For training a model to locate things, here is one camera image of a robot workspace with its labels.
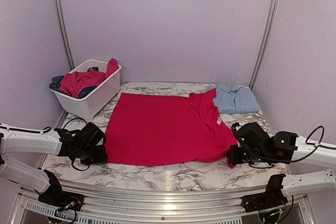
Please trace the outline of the light blue button shirt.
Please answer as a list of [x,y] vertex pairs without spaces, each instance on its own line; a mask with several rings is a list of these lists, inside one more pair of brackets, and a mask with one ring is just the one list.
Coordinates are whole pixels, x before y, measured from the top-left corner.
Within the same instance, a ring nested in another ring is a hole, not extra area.
[[213,99],[220,114],[244,114],[259,112],[260,107],[249,87],[218,84],[209,85],[206,91],[216,91]]

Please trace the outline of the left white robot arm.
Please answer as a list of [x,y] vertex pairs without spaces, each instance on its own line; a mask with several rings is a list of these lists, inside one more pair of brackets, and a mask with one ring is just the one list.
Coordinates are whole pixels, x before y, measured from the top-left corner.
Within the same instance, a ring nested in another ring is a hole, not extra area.
[[54,205],[66,202],[66,193],[61,190],[53,174],[33,168],[15,158],[11,153],[42,153],[67,157],[72,162],[80,160],[83,165],[106,163],[106,136],[93,123],[80,130],[61,128],[43,130],[25,129],[1,124],[1,177],[25,185],[45,196]]

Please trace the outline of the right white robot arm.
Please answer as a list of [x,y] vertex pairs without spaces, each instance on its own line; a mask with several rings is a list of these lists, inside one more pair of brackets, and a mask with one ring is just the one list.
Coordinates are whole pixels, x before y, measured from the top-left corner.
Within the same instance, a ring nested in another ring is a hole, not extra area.
[[237,144],[227,153],[230,166],[238,164],[306,165],[316,168],[309,173],[275,174],[260,195],[260,203],[271,207],[280,198],[297,194],[335,190],[335,145],[322,144],[324,127],[316,127],[307,137],[288,131],[269,136],[257,123],[232,125]]

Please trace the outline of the red t-shirt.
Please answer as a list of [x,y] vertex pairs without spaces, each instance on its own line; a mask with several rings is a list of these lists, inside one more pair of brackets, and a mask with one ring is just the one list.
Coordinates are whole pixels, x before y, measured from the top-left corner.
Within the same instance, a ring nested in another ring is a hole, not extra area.
[[122,93],[106,129],[108,163],[163,166],[223,158],[237,140],[215,97],[214,89],[187,97]]

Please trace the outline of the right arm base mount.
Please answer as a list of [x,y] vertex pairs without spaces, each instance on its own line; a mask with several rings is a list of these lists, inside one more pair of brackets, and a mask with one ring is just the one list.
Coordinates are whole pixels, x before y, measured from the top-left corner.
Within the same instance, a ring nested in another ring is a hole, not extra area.
[[284,196],[258,193],[243,196],[240,205],[245,209],[245,212],[253,212],[286,205],[287,202],[288,199]]

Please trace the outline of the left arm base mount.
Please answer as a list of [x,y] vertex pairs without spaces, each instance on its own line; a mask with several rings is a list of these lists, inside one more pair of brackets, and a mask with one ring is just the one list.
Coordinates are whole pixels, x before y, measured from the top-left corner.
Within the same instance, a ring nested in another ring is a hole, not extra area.
[[75,210],[80,211],[84,195],[72,193],[68,191],[45,191],[38,197],[40,202],[56,206],[61,210]]

